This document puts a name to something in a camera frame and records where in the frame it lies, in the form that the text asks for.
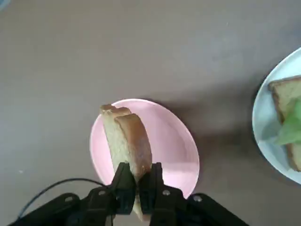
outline white plate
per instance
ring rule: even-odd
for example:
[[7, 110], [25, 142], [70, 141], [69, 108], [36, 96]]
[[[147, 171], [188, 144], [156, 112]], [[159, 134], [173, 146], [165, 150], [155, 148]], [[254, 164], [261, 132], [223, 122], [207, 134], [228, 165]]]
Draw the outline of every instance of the white plate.
[[264, 157], [283, 175], [301, 184], [301, 173], [294, 171], [283, 146], [273, 143], [280, 129], [274, 102], [268, 84], [273, 80], [301, 75], [301, 48], [282, 60], [267, 76], [260, 87], [253, 107], [252, 125], [255, 140]]

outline screw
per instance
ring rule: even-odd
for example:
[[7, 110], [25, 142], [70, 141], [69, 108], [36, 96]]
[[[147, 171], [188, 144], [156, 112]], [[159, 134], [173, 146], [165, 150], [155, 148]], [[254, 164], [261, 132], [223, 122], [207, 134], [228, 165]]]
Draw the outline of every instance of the screw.
[[193, 197], [193, 200], [196, 201], [196, 202], [201, 202], [201, 201], [202, 201], [202, 198], [201, 198], [200, 196], [198, 196], [198, 195], [195, 195], [195, 196]]
[[65, 202], [70, 202], [70, 201], [72, 201], [73, 200], [73, 198], [70, 196], [70, 197], [67, 197], [67, 198], [65, 198]]
[[164, 191], [162, 192], [162, 194], [163, 194], [163, 195], [170, 195], [170, 191], [164, 190]]

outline gray table surface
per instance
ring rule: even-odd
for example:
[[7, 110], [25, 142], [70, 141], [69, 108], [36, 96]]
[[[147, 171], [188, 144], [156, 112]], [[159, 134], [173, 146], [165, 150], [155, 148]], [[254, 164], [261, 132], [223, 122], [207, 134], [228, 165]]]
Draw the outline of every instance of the gray table surface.
[[[45, 186], [97, 179], [99, 106], [152, 99], [178, 115], [204, 192], [254, 226], [300, 224], [301, 187], [261, 156], [254, 95], [301, 45], [299, 0], [12, 0], [0, 12], [0, 224]], [[93, 185], [60, 186], [84, 197]], [[115, 225], [146, 225], [131, 215]]]

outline pink plate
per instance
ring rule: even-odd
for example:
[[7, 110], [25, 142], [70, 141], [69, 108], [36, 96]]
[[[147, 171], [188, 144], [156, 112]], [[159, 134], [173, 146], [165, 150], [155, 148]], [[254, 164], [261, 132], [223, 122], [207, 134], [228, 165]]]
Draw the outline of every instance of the pink plate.
[[[186, 126], [171, 111], [148, 100], [125, 99], [112, 105], [127, 107], [141, 118], [150, 140], [152, 161], [162, 163], [164, 184], [180, 188], [187, 198], [198, 181], [199, 158]], [[114, 170], [101, 115], [92, 127], [90, 152], [98, 176], [110, 184]]]

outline black cable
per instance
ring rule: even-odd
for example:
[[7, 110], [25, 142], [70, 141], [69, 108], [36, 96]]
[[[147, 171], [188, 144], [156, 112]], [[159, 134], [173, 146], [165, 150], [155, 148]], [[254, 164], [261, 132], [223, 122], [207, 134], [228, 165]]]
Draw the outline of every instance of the black cable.
[[95, 180], [91, 180], [88, 178], [69, 178], [69, 179], [65, 179], [65, 180], [60, 180], [55, 182], [54, 184], [44, 188], [41, 192], [39, 192], [37, 195], [35, 195], [20, 211], [20, 213], [18, 214], [17, 220], [19, 220], [23, 214], [26, 212], [26, 210], [30, 207], [30, 205], [32, 205], [34, 203], [34, 201], [36, 201], [38, 198], [40, 198], [41, 195], [43, 195], [45, 192], [47, 192], [48, 190], [50, 190], [51, 188], [54, 188], [55, 186], [61, 185], [63, 183], [66, 182], [72, 182], [72, 181], [87, 181], [87, 182], [91, 182], [103, 187], [107, 187], [106, 185], [104, 185], [101, 182], [95, 181]]

